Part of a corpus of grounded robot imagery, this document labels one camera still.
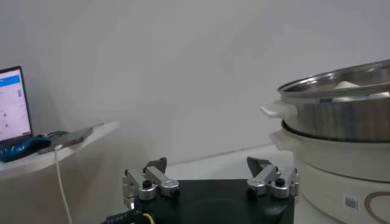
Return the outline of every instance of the yellow wire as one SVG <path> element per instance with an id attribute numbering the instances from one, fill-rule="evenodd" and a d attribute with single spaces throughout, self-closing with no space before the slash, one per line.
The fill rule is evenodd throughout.
<path id="1" fill-rule="evenodd" d="M 150 214 L 144 213 L 144 214 L 142 214 L 142 216 L 144 216 L 144 217 L 146 217 L 147 219 L 149 219 L 149 221 L 150 221 L 151 224 L 154 224 L 154 219 L 153 219 L 153 217 L 152 217 Z"/>

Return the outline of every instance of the laptop screen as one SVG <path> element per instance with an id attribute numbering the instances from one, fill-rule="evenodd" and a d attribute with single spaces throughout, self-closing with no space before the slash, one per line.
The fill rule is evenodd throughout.
<path id="1" fill-rule="evenodd" d="M 31 135 L 20 67 L 0 71 L 0 141 Z"/>

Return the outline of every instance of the black screw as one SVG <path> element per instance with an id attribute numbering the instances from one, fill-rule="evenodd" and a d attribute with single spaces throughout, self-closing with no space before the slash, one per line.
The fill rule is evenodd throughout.
<path id="1" fill-rule="evenodd" d="M 285 185 L 286 181 L 282 178 L 278 178 L 277 180 L 275 180 L 275 185 L 277 187 L 283 187 Z"/>
<path id="2" fill-rule="evenodd" d="M 246 190 L 246 194 L 248 195 L 249 198 L 256 198 L 257 197 L 256 191 L 252 188 L 248 188 L 248 190 Z"/>
<path id="3" fill-rule="evenodd" d="M 143 189 L 149 189 L 152 187 L 152 182 L 150 180 L 144 180 L 142 182 L 142 188 Z"/>
<path id="4" fill-rule="evenodd" d="M 174 189 L 171 191 L 171 197 L 172 198 L 178 198 L 180 196 L 180 190 L 179 189 Z"/>

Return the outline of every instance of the smartphone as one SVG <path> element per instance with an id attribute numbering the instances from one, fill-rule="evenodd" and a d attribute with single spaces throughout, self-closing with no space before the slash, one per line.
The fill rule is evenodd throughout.
<path id="1" fill-rule="evenodd" d="M 93 127 L 89 127 L 55 138 L 52 140 L 51 145 L 48 148 L 40 149 L 38 153 L 45 154 L 54 151 L 58 145 L 62 145 L 61 149 L 71 145 L 76 145 L 83 142 L 87 137 L 89 137 L 89 135 L 92 134 L 92 132 Z"/>

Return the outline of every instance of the white table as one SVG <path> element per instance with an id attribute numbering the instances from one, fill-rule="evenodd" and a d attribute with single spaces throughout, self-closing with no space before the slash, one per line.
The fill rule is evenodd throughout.
<path id="1" fill-rule="evenodd" d="M 268 159 L 281 169 L 293 166 L 293 154 L 291 152 L 279 151 L 273 145 L 266 145 L 257 149 L 242 150 L 170 165 L 167 167 L 166 174 L 177 180 L 247 179 L 251 177 L 246 163 L 248 156 Z M 320 212 L 303 197 L 300 197 L 296 206 L 294 223 L 339 224 L 340 222 Z"/>
<path id="2" fill-rule="evenodd" d="M 60 149 L 58 151 L 58 160 L 61 161 L 73 153 L 78 152 L 92 142 L 115 130 L 117 127 L 117 122 L 102 124 L 94 127 L 92 134 L 83 142 Z M 42 155 L 36 152 L 11 162 L 0 162 L 0 181 L 12 177 L 17 177 L 19 175 L 36 172 L 54 164 L 54 152 L 48 152 Z"/>

